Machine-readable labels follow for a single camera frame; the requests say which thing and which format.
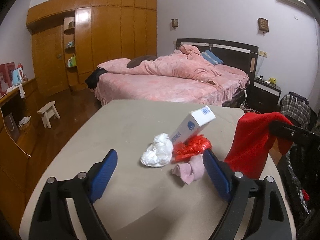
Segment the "red gloves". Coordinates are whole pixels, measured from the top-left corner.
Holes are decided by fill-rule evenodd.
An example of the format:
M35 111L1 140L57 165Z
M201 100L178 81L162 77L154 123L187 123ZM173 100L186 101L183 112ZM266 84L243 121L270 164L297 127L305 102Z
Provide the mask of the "red gloves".
M274 121L292 125L289 119L277 112L246 113L239 119L231 149L225 158L225 163L234 172L240 171L248 178L259 179L275 141L281 155L287 154L292 141L271 134L270 123Z

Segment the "pink sock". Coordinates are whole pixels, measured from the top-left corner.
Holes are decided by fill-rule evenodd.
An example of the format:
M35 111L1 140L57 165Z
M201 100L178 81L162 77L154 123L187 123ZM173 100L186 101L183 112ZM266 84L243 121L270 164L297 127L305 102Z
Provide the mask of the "pink sock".
M192 156L187 163L176 164L172 174L178 176L181 181L190 185L193 181L199 180L204 175L203 155Z

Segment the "plaid clothing pile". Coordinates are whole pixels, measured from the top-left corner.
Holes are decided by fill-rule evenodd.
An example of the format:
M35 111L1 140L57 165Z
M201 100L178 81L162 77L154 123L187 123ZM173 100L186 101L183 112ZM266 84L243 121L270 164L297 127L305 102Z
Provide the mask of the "plaid clothing pile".
M298 122L303 129L310 124L310 107L296 96L285 94L280 101L280 113Z

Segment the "red crumpled plastic bag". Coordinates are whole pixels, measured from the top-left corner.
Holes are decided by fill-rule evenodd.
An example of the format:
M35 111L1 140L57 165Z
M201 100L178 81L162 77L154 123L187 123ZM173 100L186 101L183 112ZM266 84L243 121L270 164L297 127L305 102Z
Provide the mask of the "red crumpled plastic bag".
M195 135L186 142L174 145L172 162L179 163L189 161L191 157L203 154L205 150L212 149L212 144L204 135Z

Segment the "white blue carton box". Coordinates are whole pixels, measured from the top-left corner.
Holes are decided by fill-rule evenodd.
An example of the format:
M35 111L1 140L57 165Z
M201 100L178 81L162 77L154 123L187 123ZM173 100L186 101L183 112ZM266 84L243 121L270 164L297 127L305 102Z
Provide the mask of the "white blue carton box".
M173 145L186 142L191 137L198 135L214 119L216 116L207 105L191 111L170 136L171 142Z

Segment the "white crumpled plastic bag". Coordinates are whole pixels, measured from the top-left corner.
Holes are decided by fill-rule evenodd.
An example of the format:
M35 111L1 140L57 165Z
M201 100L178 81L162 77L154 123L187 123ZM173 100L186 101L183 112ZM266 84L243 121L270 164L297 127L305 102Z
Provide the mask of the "white crumpled plastic bag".
M174 146L166 133L154 137L140 158L140 162L148 167L164 167L171 162Z

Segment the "small white wooden stool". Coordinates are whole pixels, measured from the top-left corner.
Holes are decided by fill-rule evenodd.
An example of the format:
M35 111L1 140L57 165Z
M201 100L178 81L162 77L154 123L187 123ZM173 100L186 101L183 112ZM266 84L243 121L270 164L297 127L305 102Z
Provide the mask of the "small white wooden stool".
M41 119L45 128L52 127L50 123L51 117L60 119L60 115L55 107L55 104L56 104L55 101L50 101L37 111L37 113L41 116Z

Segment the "wooden side counter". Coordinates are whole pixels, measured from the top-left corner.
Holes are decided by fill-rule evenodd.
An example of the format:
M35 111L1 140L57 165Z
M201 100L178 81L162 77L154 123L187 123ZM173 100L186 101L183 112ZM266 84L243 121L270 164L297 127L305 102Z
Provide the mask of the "wooden side counter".
M24 98L18 88L1 98L1 170L17 183L25 178L40 120L36 79L25 82L22 88Z

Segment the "black clothing on bed edge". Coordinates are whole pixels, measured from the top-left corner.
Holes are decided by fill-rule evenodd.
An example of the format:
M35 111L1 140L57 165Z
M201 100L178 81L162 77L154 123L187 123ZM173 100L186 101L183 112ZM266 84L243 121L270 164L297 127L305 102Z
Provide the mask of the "black clothing on bed edge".
M85 83L89 89L95 90L99 82L99 77L103 74L106 74L105 69L97 68L92 74L85 80Z

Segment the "bed with dark headboard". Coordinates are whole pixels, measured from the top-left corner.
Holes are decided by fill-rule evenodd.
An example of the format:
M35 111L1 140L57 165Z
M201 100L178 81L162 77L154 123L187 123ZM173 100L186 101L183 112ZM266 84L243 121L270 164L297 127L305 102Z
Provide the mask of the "bed with dark headboard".
M210 50L223 61L223 64L214 65L221 76L203 82L171 76L107 72L99 77L95 97L102 105L112 100L143 99L235 107L251 90L258 46L210 38L179 38L175 50L181 45L196 46L200 53Z

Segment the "blue pillow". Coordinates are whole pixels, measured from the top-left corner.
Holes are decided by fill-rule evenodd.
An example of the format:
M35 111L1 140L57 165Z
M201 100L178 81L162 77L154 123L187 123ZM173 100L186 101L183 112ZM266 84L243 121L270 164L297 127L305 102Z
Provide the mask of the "blue pillow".
M202 56L205 60L209 61L211 64L223 64L223 61L213 54L210 50L205 50L202 53Z

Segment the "pink comforter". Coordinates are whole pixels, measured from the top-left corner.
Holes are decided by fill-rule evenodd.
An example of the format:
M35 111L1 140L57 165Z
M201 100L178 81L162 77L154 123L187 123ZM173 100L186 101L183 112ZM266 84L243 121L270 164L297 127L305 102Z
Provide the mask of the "pink comforter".
M181 45L170 55L144 60L133 68L127 68L129 62L126 58L115 59L99 64L98 68L112 74L171 76L203 82L211 82L221 76L220 71L192 45Z

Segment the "light blue electric kettle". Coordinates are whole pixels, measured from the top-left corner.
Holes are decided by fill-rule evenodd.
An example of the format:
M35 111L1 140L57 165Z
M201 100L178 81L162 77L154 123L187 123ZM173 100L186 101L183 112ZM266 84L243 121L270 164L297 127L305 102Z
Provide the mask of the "light blue electric kettle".
M23 83L23 68L17 68L12 72L12 85L21 85Z

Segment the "right wall lamp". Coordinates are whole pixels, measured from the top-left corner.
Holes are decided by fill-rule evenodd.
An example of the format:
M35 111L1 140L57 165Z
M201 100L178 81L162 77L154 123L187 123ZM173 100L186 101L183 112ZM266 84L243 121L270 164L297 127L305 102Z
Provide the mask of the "right wall lamp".
M263 33L269 32L268 20L265 18L258 18L258 30Z

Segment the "left wall lamp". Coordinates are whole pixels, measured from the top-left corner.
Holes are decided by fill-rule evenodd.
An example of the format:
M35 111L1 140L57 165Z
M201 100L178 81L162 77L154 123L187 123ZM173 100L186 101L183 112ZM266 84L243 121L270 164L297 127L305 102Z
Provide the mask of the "left wall lamp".
M172 27L173 29L176 29L176 28L178 28L178 26L179 26L179 24L178 24L178 18L173 18L173 19L171 20L171 27Z

